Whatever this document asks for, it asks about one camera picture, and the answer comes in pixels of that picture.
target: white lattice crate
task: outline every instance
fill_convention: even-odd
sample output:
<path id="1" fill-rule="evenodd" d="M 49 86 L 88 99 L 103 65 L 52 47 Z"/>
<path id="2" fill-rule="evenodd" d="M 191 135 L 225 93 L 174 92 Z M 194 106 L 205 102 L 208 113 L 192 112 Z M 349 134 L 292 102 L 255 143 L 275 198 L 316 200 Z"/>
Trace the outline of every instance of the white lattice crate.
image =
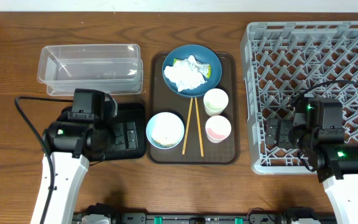
<path id="1" fill-rule="evenodd" d="M 297 149 L 264 144 L 266 119 L 293 118 L 290 98 L 315 84 L 358 82 L 358 21 L 253 22 L 241 41 L 241 60 L 253 171 L 310 174 L 296 157 Z M 346 142 L 358 142 L 358 87 L 333 84 L 312 93 L 342 102 Z"/>

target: chopsticks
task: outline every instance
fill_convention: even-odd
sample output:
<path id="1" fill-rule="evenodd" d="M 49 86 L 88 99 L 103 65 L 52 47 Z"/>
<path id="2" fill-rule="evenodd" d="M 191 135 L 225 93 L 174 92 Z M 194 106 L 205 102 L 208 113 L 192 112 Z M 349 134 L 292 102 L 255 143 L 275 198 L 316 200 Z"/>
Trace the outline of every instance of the chopsticks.
<path id="1" fill-rule="evenodd" d="M 200 114 L 198 112 L 198 102 L 196 99 L 196 114 L 197 114 L 197 127 L 198 127 L 198 139 L 200 140 L 200 150 L 201 150 L 201 157 L 204 157 L 204 147 L 203 147 L 203 138 L 201 135 L 201 125 L 200 125 Z M 187 135 L 189 133 L 189 123 L 190 123 L 190 117 L 191 117 L 191 108 L 193 107 L 193 97 L 190 99 L 190 106 L 189 106 L 189 113 L 187 116 L 187 124 L 186 124 L 186 132 L 185 132 L 185 140 L 183 142 L 183 150 L 182 155 L 186 152 L 186 143 L 187 143 Z"/>
<path id="2" fill-rule="evenodd" d="M 191 108 L 192 108 L 192 107 L 193 107 L 193 97 L 191 97 L 191 100 L 190 100 L 189 115 L 187 116 L 185 140 L 184 140 L 184 142 L 183 142 L 183 150 L 182 150 L 182 152 L 181 152 L 182 155 L 184 155 L 185 152 L 186 152 L 187 134 L 189 133 L 189 123 L 190 123 Z"/>
<path id="3" fill-rule="evenodd" d="M 196 98 L 196 113 L 197 113 L 198 139 L 200 140 L 201 157 L 204 157 L 203 138 L 201 137 L 200 116 L 198 114 L 197 98 Z"/>

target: blue bowl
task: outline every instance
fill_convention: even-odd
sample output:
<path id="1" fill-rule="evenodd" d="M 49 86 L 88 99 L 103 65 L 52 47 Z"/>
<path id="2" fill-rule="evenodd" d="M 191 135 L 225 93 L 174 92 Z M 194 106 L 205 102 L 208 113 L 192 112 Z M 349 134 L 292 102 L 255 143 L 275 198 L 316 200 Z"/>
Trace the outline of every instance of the blue bowl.
<path id="1" fill-rule="evenodd" d="M 183 90 L 179 93 L 176 84 L 165 77 L 164 70 L 166 66 L 173 66 L 173 59 L 176 58 L 183 60 L 188 58 L 190 55 L 194 55 L 198 62 L 210 64 L 211 76 L 210 78 L 204 78 L 206 83 L 200 85 L 194 90 Z M 221 81 L 222 64 L 218 56 L 216 56 L 212 50 L 200 45 L 184 45 L 172 50 L 165 58 L 162 65 L 162 77 L 167 86 L 175 93 L 184 97 L 199 97 L 203 96 L 208 90 L 215 88 Z"/>

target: brown serving tray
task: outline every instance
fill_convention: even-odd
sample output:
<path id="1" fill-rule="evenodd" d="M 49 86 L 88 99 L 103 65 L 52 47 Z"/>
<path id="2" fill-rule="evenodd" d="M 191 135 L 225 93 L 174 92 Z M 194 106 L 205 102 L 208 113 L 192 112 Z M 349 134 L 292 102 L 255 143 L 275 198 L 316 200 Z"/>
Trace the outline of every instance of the brown serving tray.
<path id="1" fill-rule="evenodd" d="M 150 117 L 160 112 L 175 113 L 186 125 L 190 98 L 174 93 L 165 84 L 162 77 L 162 64 L 169 52 L 157 54 L 152 62 L 150 82 Z M 171 149 L 158 149 L 147 142 L 149 159 L 158 164 L 231 164 L 237 160 L 239 149 L 239 123 L 237 110 L 236 62 L 228 53 L 218 52 L 216 55 L 222 63 L 222 79 L 216 88 L 224 90 L 229 95 L 229 104 L 221 114 L 226 117 L 232 131 L 224 141 L 211 143 L 205 131 L 205 123 L 210 116 L 205 113 L 203 97 L 197 98 L 200 112 L 201 133 L 203 137 L 204 157 L 201 157 L 200 142 L 198 139 L 196 105 L 193 100 L 189 132 L 186 144 L 186 153 L 182 155 L 183 140 Z"/>

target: green light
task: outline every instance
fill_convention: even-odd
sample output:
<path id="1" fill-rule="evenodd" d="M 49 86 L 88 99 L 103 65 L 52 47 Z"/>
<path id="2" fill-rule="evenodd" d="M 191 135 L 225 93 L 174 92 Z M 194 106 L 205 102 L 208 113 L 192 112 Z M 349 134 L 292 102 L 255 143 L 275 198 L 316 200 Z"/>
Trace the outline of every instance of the green light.
<path id="1" fill-rule="evenodd" d="M 339 156 L 339 157 L 344 157 L 345 154 L 344 154 L 343 152 L 338 152 L 338 156 Z"/>

